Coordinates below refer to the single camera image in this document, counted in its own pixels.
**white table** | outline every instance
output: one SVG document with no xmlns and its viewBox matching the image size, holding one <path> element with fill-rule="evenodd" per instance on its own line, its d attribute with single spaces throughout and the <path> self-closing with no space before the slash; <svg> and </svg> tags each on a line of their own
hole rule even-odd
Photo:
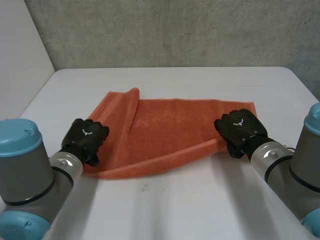
<svg viewBox="0 0 320 240">
<path fill-rule="evenodd" d="M 66 69 L 50 78 L 21 117 L 36 122 L 51 156 L 75 118 L 88 117 L 109 91 L 133 87 L 142 99 L 253 101 L 269 135 L 293 147 L 304 117 L 318 102 L 282 67 Z M 82 177 L 45 239 L 316 238 L 247 159 L 222 153 L 153 177 Z"/>
</svg>

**black band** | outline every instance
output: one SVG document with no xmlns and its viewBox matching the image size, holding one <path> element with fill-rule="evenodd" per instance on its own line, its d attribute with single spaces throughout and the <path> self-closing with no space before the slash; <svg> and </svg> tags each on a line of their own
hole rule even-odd
<svg viewBox="0 0 320 240">
<path fill-rule="evenodd" d="M 302 186 L 306 187 L 307 189 L 310 189 L 312 191 L 315 191 L 317 193 L 320 193 L 320 188 L 311 185 L 310 183 L 307 183 L 306 181 L 303 181 L 300 177 L 298 177 L 294 171 L 292 170 L 291 166 L 289 168 L 289 172 L 291 174 L 291 176 L 293 177 L 294 180 L 296 180 L 298 183 L 300 183 Z"/>
<path fill-rule="evenodd" d="M 53 177 L 53 180 L 52 180 L 51 184 L 43 192 L 41 192 L 40 194 L 38 194 L 38 195 L 36 195 L 34 197 L 28 198 L 28 199 L 23 200 L 23 201 L 6 201 L 6 200 L 3 199 L 3 202 L 6 205 L 9 205 L 9 206 L 21 206 L 21 205 L 26 205 L 26 204 L 32 203 L 32 202 L 42 198 L 47 193 L 49 193 L 54 185 L 55 185 L 55 177 Z"/>
<path fill-rule="evenodd" d="M 63 170 L 63 169 L 61 169 L 61 168 L 59 168 L 59 167 L 56 167 L 56 166 L 53 166 L 52 169 L 55 170 L 55 171 L 57 171 L 57 172 L 60 172 L 60 173 L 64 174 L 64 175 L 69 179 L 72 187 L 74 187 L 74 180 L 73 180 L 73 178 L 70 176 L 69 173 L 67 173 L 65 170 Z"/>
<path fill-rule="evenodd" d="M 277 159 L 276 161 L 274 161 L 274 163 L 272 163 L 268 169 L 265 171 L 265 174 L 264 174 L 264 180 L 266 183 L 268 183 L 268 177 L 269 177 L 269 174 L 271 173 L 271 171 L 280 163 L 282 163 L 283 161 L 285 160 L 288 160 L 288 159 L 292 159 L 293 158 L 293 155 L 288 155 L 288 156 L 283 156 L 283 157 L 280 157 L 279 159 Z"/>
</svg>

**white wall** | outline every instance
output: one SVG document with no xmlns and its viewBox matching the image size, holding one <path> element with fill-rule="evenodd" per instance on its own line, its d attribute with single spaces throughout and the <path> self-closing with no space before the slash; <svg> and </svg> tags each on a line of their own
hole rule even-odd
<svg viewBox="0 0 320 240">
<path fill-rule="evenodd" d="M 0 0 L 0 120 L 19 117 L 54 73 L 23 0 Z"/>
</svg>

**orange towel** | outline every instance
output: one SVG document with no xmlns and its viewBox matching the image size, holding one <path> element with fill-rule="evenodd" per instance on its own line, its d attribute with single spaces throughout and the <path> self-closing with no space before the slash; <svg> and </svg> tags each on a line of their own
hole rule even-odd
<svg viewBox="0 0 320 240">
<path fill-rule="evenodd" d="M 188 99 L 139 99 L 139 89 L 109 92 L 89 116 L 110 128 L 100 147 L 98 167 L 84 174 L 126 179 L 164 173 L 221 151 L 226 142 L 214 121 L 253 102 Z"/>
</svg>

